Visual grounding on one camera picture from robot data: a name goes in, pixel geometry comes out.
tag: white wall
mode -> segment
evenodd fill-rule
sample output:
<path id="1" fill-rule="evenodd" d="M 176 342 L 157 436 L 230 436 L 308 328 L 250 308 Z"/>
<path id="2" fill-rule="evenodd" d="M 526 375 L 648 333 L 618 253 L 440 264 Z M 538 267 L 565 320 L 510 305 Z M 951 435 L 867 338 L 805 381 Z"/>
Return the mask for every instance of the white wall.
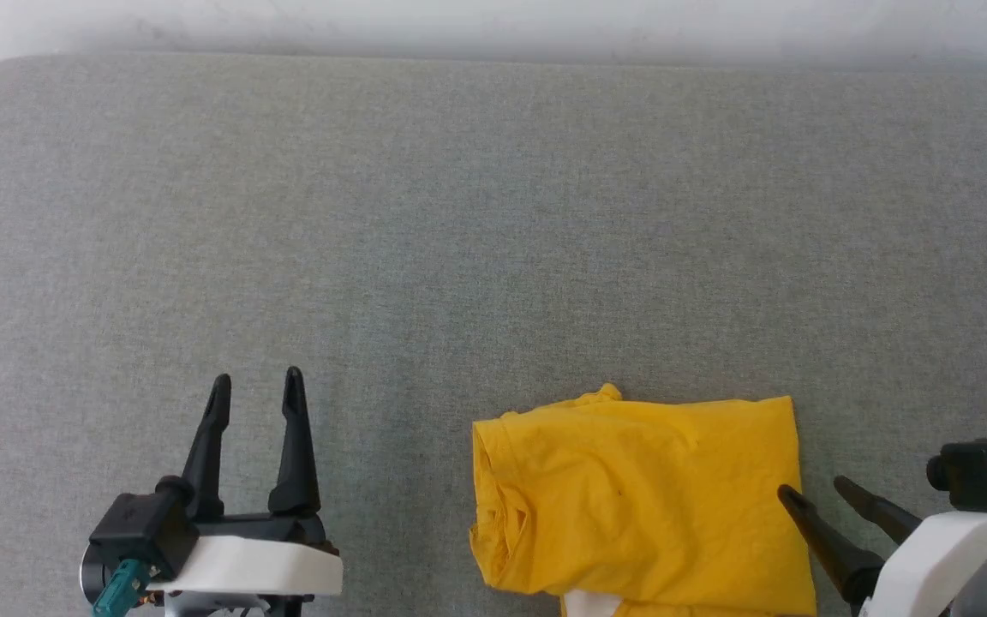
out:
<path id="1" fill-rule="evenodd" d="M 93 50 L 987 70 L 987 0 L 0 0 L 0 58 Z"/>

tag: gray fabric surface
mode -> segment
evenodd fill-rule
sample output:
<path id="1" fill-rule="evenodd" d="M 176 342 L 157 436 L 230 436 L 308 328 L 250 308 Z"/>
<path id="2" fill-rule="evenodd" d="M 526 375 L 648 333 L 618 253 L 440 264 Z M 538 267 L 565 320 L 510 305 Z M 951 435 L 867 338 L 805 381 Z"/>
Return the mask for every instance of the gray fabric surface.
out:
<path id="1" fill-rule="evenodd" d="M 307 614 L 553 614 L 482 586 L 470 423 L 604 380 L 792 394 L 808 494 L 885 552 L 831 477 L 927 514 L 987 434 L 987 77 L 0 63 L 0 616 L 86 613 L 87 534 L 222 371 L 259 511 L 289 363 L 346 563 Z"/>

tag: teal connector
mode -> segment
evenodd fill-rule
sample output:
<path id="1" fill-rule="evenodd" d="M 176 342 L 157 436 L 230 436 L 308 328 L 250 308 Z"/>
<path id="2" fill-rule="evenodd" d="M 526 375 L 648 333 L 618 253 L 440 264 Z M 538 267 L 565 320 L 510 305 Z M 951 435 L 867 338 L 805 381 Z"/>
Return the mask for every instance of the teal connector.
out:
<path id="1" fill-rule="evenodd" d="M 140 604 L 150 583 L 150 566 L 138 559 L 125 559 L 93 603 L 93 617 L 124 617 Z"/>

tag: robotic arm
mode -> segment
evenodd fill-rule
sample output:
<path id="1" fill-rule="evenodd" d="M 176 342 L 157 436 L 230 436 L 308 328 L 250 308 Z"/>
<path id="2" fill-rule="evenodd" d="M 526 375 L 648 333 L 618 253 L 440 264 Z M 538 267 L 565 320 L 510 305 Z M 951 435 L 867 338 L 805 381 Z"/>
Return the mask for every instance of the robotic arm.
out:
<path id="1" fill-rule="evenodd" d="M 286 422 L 269 512 L 224 514 L 219 450 L 230 421 L 230 377 L 220 375 L 184 472 L 149 495 L 122 494 L 90 535 L 79 585 L 93 617 L 123 617 L 153 602 L 167 617 L 259 608 L 299 617 L 314 595 L 341 593 L 342 565 L 318 517 L 307 398 L 299 368 L 284 382 Z"/>
<path id="2" fill-rule="evenodd" d="M 883 560 L 817 515 L 794 488 L 779 499 L 840 596 L 860 617 L 987 617 L 987 439 L 948 444 L 928 464 L 956 511 L 920 519 L 844 476 L 837 492 L 900 547 Z"/>

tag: yellow t-shirt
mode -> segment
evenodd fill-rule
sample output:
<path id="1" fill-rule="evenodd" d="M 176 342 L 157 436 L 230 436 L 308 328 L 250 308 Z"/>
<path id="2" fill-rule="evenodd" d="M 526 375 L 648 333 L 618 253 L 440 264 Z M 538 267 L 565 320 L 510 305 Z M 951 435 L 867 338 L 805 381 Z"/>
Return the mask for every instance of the yellow t-shirt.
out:
<path id="1" fill-rule="evenodd" d="M 497 589 L 614 594 L 636 616 L 815 613 L 775 496 L 799 487 L 787 396 L 663 405 L 606 384 L 475 422 L 474 466 L 470 549 Z"/>

